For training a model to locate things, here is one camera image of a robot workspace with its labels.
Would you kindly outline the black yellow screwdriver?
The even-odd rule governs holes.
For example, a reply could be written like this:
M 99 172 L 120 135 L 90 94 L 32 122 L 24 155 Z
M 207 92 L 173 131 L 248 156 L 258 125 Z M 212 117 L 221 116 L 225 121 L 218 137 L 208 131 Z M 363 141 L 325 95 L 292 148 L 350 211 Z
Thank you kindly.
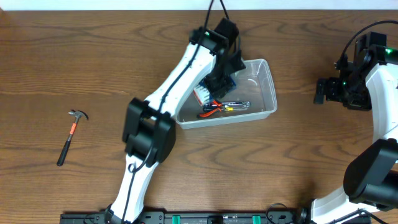
M 202 107 L 205 113 L 215 113 L 221 111 L 232 111 L 233 108 L 226 105 L 207 104 Z

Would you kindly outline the red handled pliers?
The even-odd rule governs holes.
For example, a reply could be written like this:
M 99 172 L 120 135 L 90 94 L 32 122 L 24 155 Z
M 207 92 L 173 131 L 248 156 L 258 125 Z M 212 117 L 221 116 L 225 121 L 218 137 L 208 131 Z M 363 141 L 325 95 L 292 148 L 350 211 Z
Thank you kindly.
M 197 115 L 197 118 L 207 118 L 216 112 L 223 110 L 223 104 L 217 100 L 213 100 L 202 106 L 202 113 Z

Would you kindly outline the blue precision screwdriver set case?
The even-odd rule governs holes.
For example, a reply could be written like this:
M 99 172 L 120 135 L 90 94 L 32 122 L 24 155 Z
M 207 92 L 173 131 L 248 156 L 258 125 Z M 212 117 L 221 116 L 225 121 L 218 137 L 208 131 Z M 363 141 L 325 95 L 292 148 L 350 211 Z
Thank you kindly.
M 199 82 L 193 89 L 193 94 L 200 106 L 219 100 L 236 88 L 231 77 L 222 77 L 220 80 L 210 80 L 208 77 Z

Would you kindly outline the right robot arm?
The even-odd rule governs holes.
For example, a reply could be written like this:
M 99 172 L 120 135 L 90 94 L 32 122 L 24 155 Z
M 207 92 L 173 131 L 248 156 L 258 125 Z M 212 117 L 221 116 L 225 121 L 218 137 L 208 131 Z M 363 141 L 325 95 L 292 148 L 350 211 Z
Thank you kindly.
M 349 42 L 353 60 L 341 54 L 338 77 L 318 79 L 313 102 L 371 112 L 373 140 L 348 165 L 342 186 L 302 207 L 296 223 L 381 223 L 376 212 L 397 208 L 397 49 L 378 32 L 359 31 Z

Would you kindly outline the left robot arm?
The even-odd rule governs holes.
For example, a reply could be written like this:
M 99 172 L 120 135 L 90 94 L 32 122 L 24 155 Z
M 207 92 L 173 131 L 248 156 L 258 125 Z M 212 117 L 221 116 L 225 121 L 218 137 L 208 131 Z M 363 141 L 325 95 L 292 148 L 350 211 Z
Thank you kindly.
M 170 154 L 176 140 L 175 115 L 203 82 L 214 98 L 235 84 L 231 74 L 245 68 L 235 23 L 223 18 L 215 29 L 202 26 L 190 34 L 186 51 L 161 86 L 144 101 L 133 98 L 126 112 L 122 140 L 126 169 L 116 200 L 106 209 L 105 223 L 136 223 L 152 174 Z

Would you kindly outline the silver offset wrench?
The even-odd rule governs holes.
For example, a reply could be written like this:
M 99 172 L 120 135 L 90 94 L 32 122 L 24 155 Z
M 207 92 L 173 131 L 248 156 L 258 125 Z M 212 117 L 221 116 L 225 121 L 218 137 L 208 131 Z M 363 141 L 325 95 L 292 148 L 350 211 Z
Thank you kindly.
M 225 101 L 221 102 L 221 105 L 232 107 L 233 110 L 247 110 L 251 102 L 250 101 Z

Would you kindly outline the small claw hammer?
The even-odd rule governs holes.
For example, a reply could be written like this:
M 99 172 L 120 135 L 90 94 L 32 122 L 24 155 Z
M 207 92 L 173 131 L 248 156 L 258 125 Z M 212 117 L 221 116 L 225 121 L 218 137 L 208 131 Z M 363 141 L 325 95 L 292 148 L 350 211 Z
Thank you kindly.
M 72 141 L 72 138 L 73 138 L 73 135 L 75 133 L 75 130 L 76 130 L 76 127 L 78 125 L 79 120 L 81 118 L 85 118 L 86 120 L 89 120 L 88 115 L 85 112 L 80 111 L 80 110 L 70 110 L 68 112 L 68 114 L 71 115 L 71 116 L 74 116 L 75 120 L 74 120 L 74 122 L 73 122 L 73 124 L 71 126 L 68 138 L 65 141 L 65 144 L 64 144 L 63 149 L 61 151 L 61 154 L 60 154 L 60 156 L 58 158 L 57 166 L 63 166 L 63 164 L 65 162 L 65 159 L 66 159 L 66 156 L 67 156 L 67 153 L 68 153 L 68 150 L 69 150 L 69 147 L 70 147 L 70 144 L 71 144 L 71 141 Z

